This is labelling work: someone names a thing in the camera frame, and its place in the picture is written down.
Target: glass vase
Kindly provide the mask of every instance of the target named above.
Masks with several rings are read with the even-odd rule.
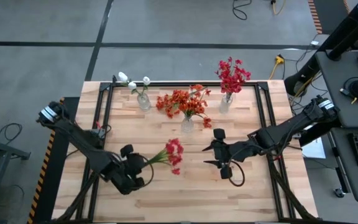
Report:
[[[146,93],[137,95],[137,102],[142,111],[148,111],[151,107],[149,96]]]
[[[185,119],[181,122],[181,131],[184,133],[190,133],[194,129],[194,122],[190,117],[185,116]]]
[[[219,111],[222,114],[229,112],[229,108],[230,108],[230,105],[232,102],[233,102],[232,93],[226,93],[226,95],[224,95],[222,98],[221,106],[219,107]]]

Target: paper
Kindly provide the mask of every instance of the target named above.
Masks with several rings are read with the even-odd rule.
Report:
[[[323,142],[321,138],[318,138],[311,143],[302,147],[303,157],[325,159],[326,154],[324,152]]]

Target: wooden table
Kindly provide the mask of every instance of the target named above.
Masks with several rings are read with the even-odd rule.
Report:
[[[83,129],[90,129],[100,82],[85,82],[81,92],[76,121]],[[291,117],[287,94],[282,81],[268,81],[277,124]],[[115,88],[105,150],[119,152],[126,144],[132,144],[135,152],[152,157],[164,148],[168,139],[179,138],[185,148],[181,175],[173,175],[163,164],[155,166],[155,177],[144,189],[121,195],[112,183],[100,181],[94,222],[253,222],[277,221],[272,185],[265,156],[247,158],[241,166],[246,175],[242,187],[235,187],[228,180],[221,180],[219,170],[204,160],[213,159],[213,152],[201,152],[213,139],[213,130],[205,129],[201,118],[195,117],[195,130],[181,133],[183,115],[169,119],[155,108],[157,96],[163,96],[179,87],[149,88],[147,94],[152,109],[143,112],[137,105],[136,95],[127,88]],[[206,97],[206,114],[213,120],[213,128],[226,130],[226,141],[247,139],[247,134],[260,128],[255,90],[244,87],[234,94],[228,114],[219,113],[223,94],[217,87],[210,88]],[[270,124],[264,95],[265,117]],[[298,141],[291,145],[299,146]],[[68,152],[75,150],[70,146]],[[290,187],[299,201],[317,216],[306,167],[300,150],[287,148],[283,154],[287,166]],[[60,216],[80,191],[85,157],[77,152],[65,162],[53,217]],[[144,169],[141,176],[149,180],[151,171]],[[238,170],[234,179],[240,181]],[[280,192],[283,209],[288,214],[283,192]]]

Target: concrete floor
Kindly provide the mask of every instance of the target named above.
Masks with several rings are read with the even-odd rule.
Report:
[[[94,42],[106,3],[0,0],[0,41]],[[268,1],[254,0],[244,8],[247,21],[232,15],[231,4],[224,0],[115,0],[103,42],[307,45],[316,34],[307,0],[287,0],[276,17]],[[49,134],[35,123],[37,113],[49,101],[80,95],[92,51],[92,47],[0,47],[0,128],[11,122],[23,124],[23,132],[12,146],[32,153],[28,161],[9,164],[0,188],[0,219],[9,223],[27,220]],[[118,71],[135,80],[145,75],[153,80],[216,79],[217,62],[228,56],[243,59],[252,79],[261,80],[269,77],[276,55],[297,59],[302,53],[288,49],[106,47],[99,52],[92,80],[110,80]],[[285,75],[295,72],[295,63],[287,61]],[[275,79],[281,79],[282,73],[283,67],[278,67]],[[324,89],[324,80],[316,80],[315,86]],[[317,94],[321,92],[310,88],[302,104]],[[335,166],[332,156],[321,162]],[[320,217],[358,222],[358,203],[353,196],[336,198],[331,192],[339,187],[335,171],[322,169],[314,161],[306,161],[306,166]],[[23,199],[13,184],[24,189]]]

